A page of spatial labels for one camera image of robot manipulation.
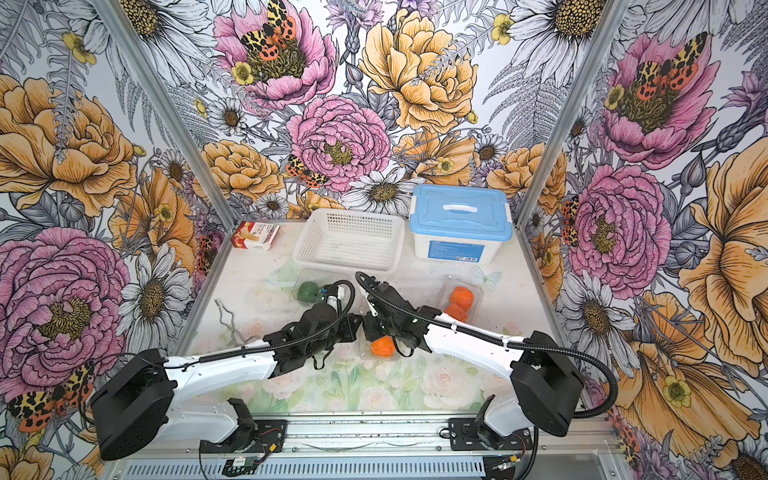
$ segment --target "black cable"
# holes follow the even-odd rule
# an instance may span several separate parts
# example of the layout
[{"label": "black cable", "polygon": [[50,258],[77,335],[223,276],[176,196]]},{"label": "black cable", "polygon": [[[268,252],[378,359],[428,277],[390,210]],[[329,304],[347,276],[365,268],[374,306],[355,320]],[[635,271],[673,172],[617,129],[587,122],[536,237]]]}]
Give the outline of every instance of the black cable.
[{"label": "black cable", "polygon": [[298,340],[292,340],[290,342],[281,343],[279,345],[268,345],[268,346],[256,346],[256,347],[250,347],[250,348],[241,348],[238,350],[232,350],[229,352],[222,352],[222,353],[212,353],[210,355],[201,356],[199,360],[196,362],[190,362],[187,364],[184,364],[183,366],[179,366],[176,368],[187,368],[192,365],[196,365],[198,363],[208,363],[208,362],[215,362],[217,360],[224,360],[224,359],[230,359],[235,356],[245,356],[245,355],[252,355],[254,353],[264,353],[264,352],[272,352],[277,349],[287,349],[292,346],[300,345],[302,343],[309,342],[321,335],[323,335],[328,330],[332,329],[333,327],[337,326],[339,322],[342,321],[344,316],[346,316],[347,313],[349,313],[349,310],[352,309],[352,304],[355,301],[355,286],[352,285],[352,282],[349,280],[338,280],[331,284],[331,287],[328,289],[329,293],[332,293],[334,291],[334,288],[338,289],[339,286],[344,285],[347,288],[349,288],[349,299],[346,302],[346,305],[344,306],[343,310],[339,312],[339,315],[336,317],[336,320],[334,320],[332,323],[329,323],[322,329],[316,331],[312,335],[306,336],[302,339]]},{"label": "black cable", "polygon": [[197,447],[197,463],[200,464],[200,471],[203,473],[203,478],[205,478],[205,480],[210,480],[208,478],[208,475],[205,474],[205,468],[203,468],[203,449],[202,449],[202,446],[203,446],[203,441],[200,440],[200,445]]},{"label": "black cable", "polygon": [[394,344],[395,344],[395,350],[397,351],[397,353],[399,353],[399,354],[400,354],[400,356],[403,356],[403,357],[405,357],[405,358],[409,358],[409,357],[412,357],[412,356],[413,356],[413,353],[416,351],[416,349],[411,349],[411,353],[409,353],[408,355],[404,355],[404,354],[403,354],[403,353],[400,351],[400,347],[398,347],[398,346],[397,346],[397,338],[395,338],[394,336],[392,337],[392,343],[394,343]]},{"label": "black cable", "polygon": [[525,477],[533,470],[533,462],[536,461],[536,452],[538,452],[538,427],[533,428],[533,447],[531,447],[531,458],[528,460],[528,464],[525,466],[522,475],[518,480],[524,480]]},{"label": "black cable", "polygon": [[603,372],[605,375],[605,378],[608,381],[608,396],[607,398],[597,407],[589,410],[581,410],[579,412],[574,412],[573,418],[575,419],[589,419],[591,417],[595,417],[598,415],[601,415],[603,413],[606,413],[616,402],[616,399],[619,396],[619,384],[616,380],[616,377],[614,376],[611,369],[609,369],[604,363],[602,363],[600,360],[594,358],[592,355],[589,355],[587,353],[579,352],[577,350],[573,349],[566,349],[560,346],[549,346],[549,345],[541,345],[538,343],[523,343],[523,342],[502,342],[502,339],[498,338],[497,336],[490,336],[486,335],[484,333],[478,332],[473,329],[469,329],[465,326],[456,326],[453,323],[444,323],[439,320],[435,320],[432,318],[429,318],[428,316],[424,316],[421,313],[415,312],[413,310],[409,310],[403,306],[397,305],[388,299],[384,298],[383,296],[379,295],[378,292],[374,290],[373,287],[370,286],[369,283],[373,283],[375,280],[372,279],[369,275],[366,275],[363,272],[356,272],[355,273],[355,280],[357,280],[357,283],[360,284],[360,286],[371,296],[373,296],[375,299],[377,299],[379,302],[389,306],[390,308],[393,308],[400,313],[404,313],[409,317],[423,320],[427,323],[431,323],[432,325],[441,326],[443,328],[447,329],[456,329],[456,331],[461,333],[466,333],[467,335],[474,336],[476,339],[480,339],[483,341],[486,341],[488,343],[492,343],[496,346],[505,346],[506,348],[510,349],[516,349],[516,350],[524,350],[526,352],[548,352],[548,353],[558,353],[560,355],[566,355],[570,356],[575,359],[584,360],[587,363],[591,363],[592,365],[596,366],[598,370]]}]

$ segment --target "floral wallpaper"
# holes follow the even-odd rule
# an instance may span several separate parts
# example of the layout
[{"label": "floral wallpaper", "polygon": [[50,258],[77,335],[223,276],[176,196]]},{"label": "floral wallpaper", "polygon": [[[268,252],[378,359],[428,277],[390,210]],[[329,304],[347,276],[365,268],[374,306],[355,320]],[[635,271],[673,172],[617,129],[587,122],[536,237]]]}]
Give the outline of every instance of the floral wallpaper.
[{"label": "floral wallpaper", "polygon": [[768,478],[767,22],[635,2],[525,222],[568,345],[619,378],[639,479]]},{"label": "floral wallpaper", "polygon": [[[93,0],[71,1],[121,70]],[[121,0],[231,207],[270,219],[407,216],[424,183],[516,209],[604,3]]]},{"label": "floral wallpaper", "polygon": [[224,228],[87,2],[0,5],[0,478],[95,480],[86,398],[174,348]]}]

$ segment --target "floral tablecloth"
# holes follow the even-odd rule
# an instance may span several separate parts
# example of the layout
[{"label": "floral tablecloth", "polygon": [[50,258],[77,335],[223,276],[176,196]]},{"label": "floral tablecloth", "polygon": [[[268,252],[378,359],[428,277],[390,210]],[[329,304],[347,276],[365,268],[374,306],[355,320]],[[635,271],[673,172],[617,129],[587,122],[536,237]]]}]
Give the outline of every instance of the floral tablecloth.
[{"label": "floral tablecloth", "polygon": [[[234,249],[230,255],[213,298],[234,312],[234,326],[242,338],[277,331],[297,321],[305,310],[292,299],[291,287],[281,289],[264,281],[290,261],[293,242],[302,226],[285,223],[279,242],[268,252]],[[414,306],[434,304],[443,277],[450,273],[478,284],[485,292],[474,324],[508,335],[528,335],[534,329],[551,332],[514,239],[499,250],[484,276],[478,276],[470,263],[420,260],[412,251],[412,235],[407,232],[399,269],[382,280],[398,288]],[[187,353],[208,353],[231,348],[235,342],[240,344],[241,337],[233,334],[231,324],[230,315],[220,316],[211,301]],[[394,412],[476,410],[488,395],[511,391],[508,379],[450,356],[422,350],[416,350],[410,358],[361,356],[368,348],[364,340],[338,344],[321,370],[315,370],[310,360],[294,372],[232,385],[214,396],[221,400],[241,398],[253,412]]]}]

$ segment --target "orange ball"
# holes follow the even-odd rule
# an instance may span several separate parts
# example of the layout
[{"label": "orange ball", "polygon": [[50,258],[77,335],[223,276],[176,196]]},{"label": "orange ball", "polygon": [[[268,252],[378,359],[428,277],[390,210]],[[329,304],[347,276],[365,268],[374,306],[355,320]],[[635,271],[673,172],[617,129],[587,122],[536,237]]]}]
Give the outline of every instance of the orange ball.
[{"label": "orange ball", "polygon": [[465,286],[457,286],[451,292],[450,302],[455,303],[463,308],[464,311],[468,312],[475,302],[475,295],[472,294],[472,291],[469,288],[466,288]]},{"label": "orange ball", "polygon": [[376,356],[385,356],[389,358],[395,355],[395,343],[391,336],[383,336],[371,343],[371,353]]},{"label": "orange ball", "polygon": [[448,305],[448,308],[443,310],[443,313],[447,313],[453,318],[457,319],[459,322],[466,322],[467,321],[467,312],[463,308],[461,308],[459,305],[456,305],[455,303],[451,303]]}]

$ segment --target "purple flower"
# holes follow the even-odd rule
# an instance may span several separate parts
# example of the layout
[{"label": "purple flower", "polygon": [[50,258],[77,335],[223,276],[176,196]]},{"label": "purple flower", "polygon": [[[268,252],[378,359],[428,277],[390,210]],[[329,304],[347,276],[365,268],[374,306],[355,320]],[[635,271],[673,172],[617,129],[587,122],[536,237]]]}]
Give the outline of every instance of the purple flower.
[{"label": "purple flower", "polygon": [[671,37],[662,44],[646,34],[637,37],[608,81],[605,109],[591,131],[593,142],[615,151],[624,161],[642,162],[651,170],[666,167],[683,153],[704,132],[716,110],[705,107],[720,63],[708,65],[711,36],[705,42],[694,64],[697,73],[689,83],[680,90],[658,88],[650,100],[641,100],[638,65],[646,61],[662,65],[685,45],[672,45]]},{"label": "purple flower", "polygon": [[335,31],[338,27],[360,24],[365,30],[370,30],[382,21],[381,0],[329,0],[328,25]]},{"label": "purple flower", "polygon": [[436,0],[402,0],[402,7],[407,8],[409,12],[416,10],[422,17],[437,15]]},{"label": "purple flower", "polygon": [[[123,351],[116,333],[130,277],[106,243],[74,228],[0,246],[0,394],[51,391],[88,361]],[[100,375],[118,358],[106,358]]]},{"label": "purple flower", "polygon": [[637,443],[640,445],[640,463],[644,470],[643,478],[652,474],[651,478],[671,480],[677,478],[677,466],[672,463],[669,456],[661,451],[661,444],[652,439],[647,433],[638,429],[635,431]]},{"label": "purple flower", "polygon": [[293,154],[312,171],[330,178],[330,190],[346,192],[349,182],[384,170],[390,145],[386,127],[375,111],[330,95],[316,98],[287,124]]},{"label": "purple flower", "polygon": [[764,131],[768,131],[768,82],[751,71],[741,73],[744,76],[741,86],[729,88],[732,93],[723,97],[728,102],[720,110],[725,107],[745,107],[746,112],[742,117],[749,118],[750,124],[763,124]]},{"label": "purple flower", "polygon": [[497,169],[504,168],[502,163],[498,160],[491,160],[480,165],[477,170],[472,174],[472,178],[469,181],[470,187],[486,188],[488,186],[488,174]]},{"label": "purple flower", "polygon": [[667,259],[672,238],[656,178],[637,165],[602,165],[579,196],[574,272],[588,271],[625,300],[643,291]]},{"label": "purple flower", "polygon": [[288,104],[303,104],[315,95],[325,94],[336,80],[336,47],[331,35],[323,37],[314,27],[306,8],[301,13],[287,0],[288,16],[296,24],[296,37],[277,48],[278,57],[265,61],[255,47],[247,48],[241,39],[252,31],[262,31],[267,23],[267,8],[256,15],[248,8],[245,17],[232,12],[231,17],[214,19],[214,36],[222,68],[232,71],[233,83],[243,86],[254,105],[282,110]]}]

